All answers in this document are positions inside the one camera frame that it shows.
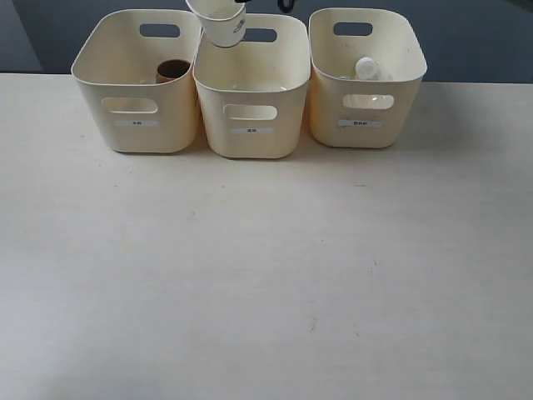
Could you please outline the white paper cup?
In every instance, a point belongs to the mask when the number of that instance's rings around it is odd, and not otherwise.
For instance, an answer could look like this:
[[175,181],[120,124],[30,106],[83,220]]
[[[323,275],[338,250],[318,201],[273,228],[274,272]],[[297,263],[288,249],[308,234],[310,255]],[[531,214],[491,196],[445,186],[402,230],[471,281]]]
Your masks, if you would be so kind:
[[234,0],[186,0],[207,38],[220,48],[236,46],[246,31],[246,5]]

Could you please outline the brown wooden cup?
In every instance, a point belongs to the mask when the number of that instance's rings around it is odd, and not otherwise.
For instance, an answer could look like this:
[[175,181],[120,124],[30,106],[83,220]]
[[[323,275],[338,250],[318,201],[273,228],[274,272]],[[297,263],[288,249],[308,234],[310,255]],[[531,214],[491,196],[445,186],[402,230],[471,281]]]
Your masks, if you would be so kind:
[[157,67],[156,83],[168,83],[187,74],[191,64],[186,60],[171,59]]

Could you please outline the clear plastic bottle white cap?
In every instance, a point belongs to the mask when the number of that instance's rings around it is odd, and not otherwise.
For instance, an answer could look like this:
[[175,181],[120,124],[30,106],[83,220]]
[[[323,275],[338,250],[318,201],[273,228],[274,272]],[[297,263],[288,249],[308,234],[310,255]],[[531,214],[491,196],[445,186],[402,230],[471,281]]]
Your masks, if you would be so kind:
[[[352,80],[380,81],[383,79],[378,63],[371,57],[361,57],[356,61]],[[387,110],[394,104],[394,97],[380,94],[347,94],[343,106],[351,109]]]

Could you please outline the middle cream plastic bin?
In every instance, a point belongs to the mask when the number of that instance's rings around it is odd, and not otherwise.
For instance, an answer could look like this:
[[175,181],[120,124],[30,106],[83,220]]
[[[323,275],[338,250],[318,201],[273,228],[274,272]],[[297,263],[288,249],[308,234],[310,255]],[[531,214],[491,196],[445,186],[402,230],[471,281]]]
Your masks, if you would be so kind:
[[311,56],[297,18],[250,14],[247,29],[272,30],[272,42],[215,46],[201,38],[193,77],[207,141],[225,158],[278,159],[299,142]]

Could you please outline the cream plastic bin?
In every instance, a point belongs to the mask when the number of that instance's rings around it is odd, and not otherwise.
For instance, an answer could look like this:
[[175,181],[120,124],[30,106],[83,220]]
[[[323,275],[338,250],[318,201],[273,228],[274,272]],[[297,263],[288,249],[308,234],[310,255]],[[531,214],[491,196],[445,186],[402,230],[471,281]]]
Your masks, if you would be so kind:
[[[192,65],[201,38],[192,12],[126,9],[103,17],[75,58],[77,81],[106,145],[120,153],[175,153],[197,135]],[[157,67],[188,61],[183,77],[156,83]]]
[[311,56],[297,18],[250,14],[247,29],[272,30],[272,42],[215,46],[201,38],[193,77],[207,141],[225,158],[278,159],[299,142]]
[[[329,7],[308,24],[311,49],[310,129],[334,148],[387,148],[398,138],[427,64],[410,22],[385,9]],[[357,60],[373,58],[383,79],[352,80]],[[387,110],[343,106],[347,94],[394,97]]]

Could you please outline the left cream plastic bin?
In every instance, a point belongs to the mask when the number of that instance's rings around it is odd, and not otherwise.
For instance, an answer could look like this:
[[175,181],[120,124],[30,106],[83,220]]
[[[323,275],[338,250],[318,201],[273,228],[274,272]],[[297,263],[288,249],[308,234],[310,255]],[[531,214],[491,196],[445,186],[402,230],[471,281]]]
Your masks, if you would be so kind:
[[[175,153],[197,135],[192,65],[201,38],[192,12],[126,9],[103,17],[75,58],[77,81],[106,145],[120,153]],[[183,77],[156,83],[157,67],[188,61]]]

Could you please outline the right cream plastic bin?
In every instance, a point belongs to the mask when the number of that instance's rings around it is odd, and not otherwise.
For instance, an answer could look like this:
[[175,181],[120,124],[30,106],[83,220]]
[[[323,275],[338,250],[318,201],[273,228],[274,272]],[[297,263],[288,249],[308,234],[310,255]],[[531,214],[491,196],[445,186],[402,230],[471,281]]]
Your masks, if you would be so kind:
[[[308,24],[311,49],[310,129],[334,148],[387,148],[398,138],[427,64],[410,22],[385,9],[329,7]],[[357,60],[373,58],[383,79],[352,80]],[[347,94],[394,97],[387,110],[343,106]]]

